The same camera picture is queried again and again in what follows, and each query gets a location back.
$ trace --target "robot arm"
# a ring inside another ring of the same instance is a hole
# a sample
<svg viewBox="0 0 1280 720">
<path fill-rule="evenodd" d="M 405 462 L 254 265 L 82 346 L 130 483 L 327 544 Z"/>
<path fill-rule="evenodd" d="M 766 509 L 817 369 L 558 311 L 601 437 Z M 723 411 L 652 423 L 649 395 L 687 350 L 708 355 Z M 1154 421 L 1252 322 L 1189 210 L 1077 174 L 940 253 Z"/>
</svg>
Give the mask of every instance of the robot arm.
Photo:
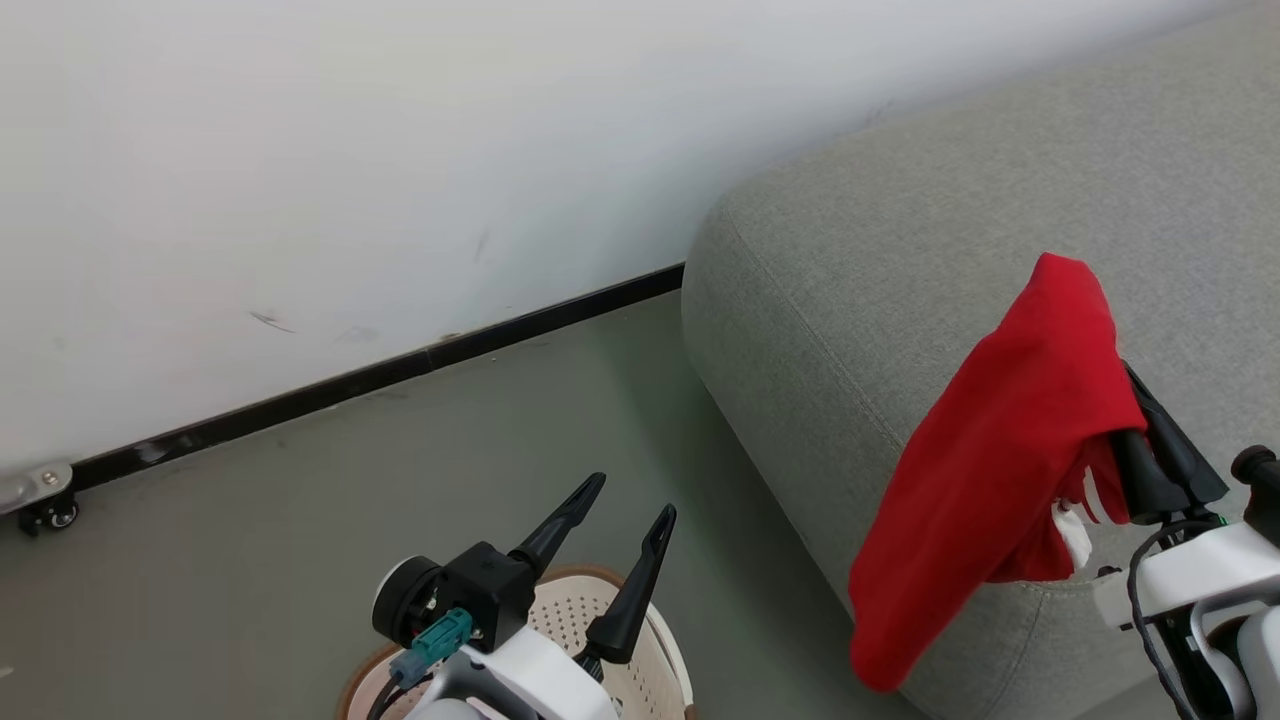
<svg viewBox="0 0 1280 720">
<path fill-rule="evenodd" d="M 1226 525 L 1206 509 L 1226 486 L 1132 369 L 1129 375 L 1148 430 L 1114 433 L 1111 446 L 1133 523 L 1161 529 L 1129 570 L 1100 573 L 1098 611 L 1108 625 L 1142 637 L 1183 720 L 1280 720 L 1280 609 L 1271 607 L 1280 603 L 1280 462 L 1261 446 L 1240 454 L 1231 473 L 1252 496 L 1245 521 Z M 1146 557 L 1156 544 L 1161 552 Z M 1210 612 L 1256 602 L 1267 607 L 1206 626 Z"/>
<path fill-rule="evenodd" d="M 443 568 L 422 556 L 396 566 L 379 587 L 372 621 L 407 652 L 392 661 L 369 720 L 378 720 L 397 693 L 428 679 L 431 684 L 408 720 L 471 720 L 477 715 L 468 700 L 511 720 L 617 720 L 600 685 L 602 662 L 631 661 L 676 509 L 668 505 L 658 515 L 641 542 L 640 560 L 609 609 L 588 626 L 586 647 L 577 656 L 527 625 L 534 585 L 603 487 L 603 473 L 588 478 L 506 555 L 481 542 Z M 443 665 L 429 675 L 438 661 Z"/>
</svg>

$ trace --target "black cable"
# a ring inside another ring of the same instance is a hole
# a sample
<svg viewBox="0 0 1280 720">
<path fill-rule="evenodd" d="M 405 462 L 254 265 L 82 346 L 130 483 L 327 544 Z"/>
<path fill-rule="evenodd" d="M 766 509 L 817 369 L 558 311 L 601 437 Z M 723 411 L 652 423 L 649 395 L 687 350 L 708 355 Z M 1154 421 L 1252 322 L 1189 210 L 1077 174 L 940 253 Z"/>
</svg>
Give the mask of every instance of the black cable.
<svg viewBox="0 0 1280 720">
<path fill-rule="evenodd" d="M 1219 523 L 1206 523 L 1203 520 L 1183 520 L 1165 525 L 1160 532 L 1143 541 L 1138 546 L 1138 551 L 1133 553 L 1133 560 L 1129 561 L 1129 580 L 1125 583 L 1125 587 L 1129 591 L 1129 605 L 1133 607 L 1133 628 L 1138 630 L 1138 637 L 1142 638 L 1142 650 L 1147 653 L 1147 660 L 1156 667 L 1160 687 L 1165 688 L 1169 698 L 1174 701 L 1174 708 L 1178 710 L 1180 720 L 1201 720 L 1201 717 L 1196 712 L 1196 708 L 1190 706 L 1190 702 L 1174 687 L 1174 680 L 1169 676 L 1169 669 L 1165 667 L 1160 656 L 1156 655 L 1156 643 L 1151 639 L 1151 630 L 1147 629 L 1146 618 L 1142 614 L 1142 607 L 1138 605 L 1138 565 L 1147 552 L 1151 551 L 1151 547 L 1165 538 L 1185 530 L 1213 530 L 1221 527 Z"/>
<path fill-rule="evenodd" d="M 399 689 L 399 673 L 393 674 L 392 678 L 387 680 L 387 684 L 383 685 L 383 689 L 378 691 L 378 697 L 374 698 L 374 705 L 369 706 L 369 716 L 366 720 L 380 720 L 383 714 L 387 712 L 387 708 L 389 708 L 392 702 L 394 702 L 390 697 L 396 694 L 397 689 Z"/>
<path fill-rule="evenodd" d="M 428 682 L 433 680 L 434 678 L 435 678 L 435 673 L 428 673 L 421 680 L 413 683 L 412 685 L 410 685 L 406 689 L 406 688 L 399 687 L 399 675 L 398 674 L 392 675 L 392 679 L 388 680 L 388 683 L 385 685 L 383 685 L 381 692 L 378 693 L 378 698 L 374 700 L 374 706 L 369 708 L 369 720 L 379 720 L 383 716 L 383 714 L 385 714 L 397 702 L 399 702 L 402 697 L 407 696 L 415 688 L 421 687 L 422 683 L 428 683 Z M 393 689 L 390 692 L 390 694 L 383 697 L 383 693 L 385 693 L 387 689 L 392 688 L 392 687 L 394 687 L 396 689 Z"/>
</svg>

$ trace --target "laundry basket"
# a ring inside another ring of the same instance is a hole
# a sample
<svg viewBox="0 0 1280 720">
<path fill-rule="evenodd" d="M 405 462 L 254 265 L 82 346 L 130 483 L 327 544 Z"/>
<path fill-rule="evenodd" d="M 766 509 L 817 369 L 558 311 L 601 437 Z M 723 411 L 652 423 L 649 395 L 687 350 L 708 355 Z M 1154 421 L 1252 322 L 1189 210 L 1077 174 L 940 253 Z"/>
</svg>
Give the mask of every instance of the laundry basket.
<svg viewBox="0 0 1280 720">
<path fill-rule="evenodd" d="M 608 610 L 622 582 L 617 573 L 595 565 L 553 568 L 538 584 L 529 626 L 576 655 L 586 642 L 588 625 Z M 631 662 L 626 667 L 604 664 L 604 689 L 620 720 L 694 720 L 694 691 L 676 638 L 653 605 L 645 619 Z M 389 644 L 356 671 L 338 701 L 337 720 L 367 717 L 374 697 L 387 683 L 388 665 L 399 652 L 399 646 Z M 429 684 L 408 692 L 383 714 L 383 720 L 403 720 Z"/>
</svg>

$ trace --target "gray fabric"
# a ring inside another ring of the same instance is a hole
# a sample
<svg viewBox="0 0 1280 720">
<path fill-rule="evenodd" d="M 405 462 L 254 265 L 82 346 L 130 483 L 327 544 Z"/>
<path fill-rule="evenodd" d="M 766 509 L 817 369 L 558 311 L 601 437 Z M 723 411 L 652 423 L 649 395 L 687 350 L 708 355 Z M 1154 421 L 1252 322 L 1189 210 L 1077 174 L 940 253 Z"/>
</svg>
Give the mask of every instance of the gray fabric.
<svg viewBox="0 0 1280 720">
<path fill-rule="evenodd" d="M 905 439 L 1042 251 L 1093 266 L 1121 354 L 1217 468 L 1280 442 L 1277 128 L 1272 3 L 849 137 L 726 197 L 686 266 L 686 343 L 841 597 Z M 1144 534 L 1093 533 L 1066 583 L 982 588 L 904 693 L 946 720 L 1052 720 L 1132 687 L 1151 670 L 1084 583 Z"/>
</svg>

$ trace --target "caster wheel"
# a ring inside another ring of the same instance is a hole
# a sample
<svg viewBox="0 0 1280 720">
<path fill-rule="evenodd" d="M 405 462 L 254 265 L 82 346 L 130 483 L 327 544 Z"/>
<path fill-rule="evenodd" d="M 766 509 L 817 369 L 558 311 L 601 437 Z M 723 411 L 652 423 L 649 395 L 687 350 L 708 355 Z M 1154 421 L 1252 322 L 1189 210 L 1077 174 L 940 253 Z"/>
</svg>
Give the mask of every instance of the caster wheel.
<svg viewBox="0 0 1280 720">
<path fill-rule="evenodd" d="M 41 529 L 65 530 L 77 518 L 79 518 L 79 502 L 70 495 L 63 493 L 19 510 L 18 529 L 35 538 L 40 536 Z"/>
<path fill-rule="evenodd" d="M 50 507 L 47 521 L 50 528 L 65 530 L 76 521 L 76 518 L 79 518 L 79 502 L 73 500 L 63 507 Z"/>
</svg>

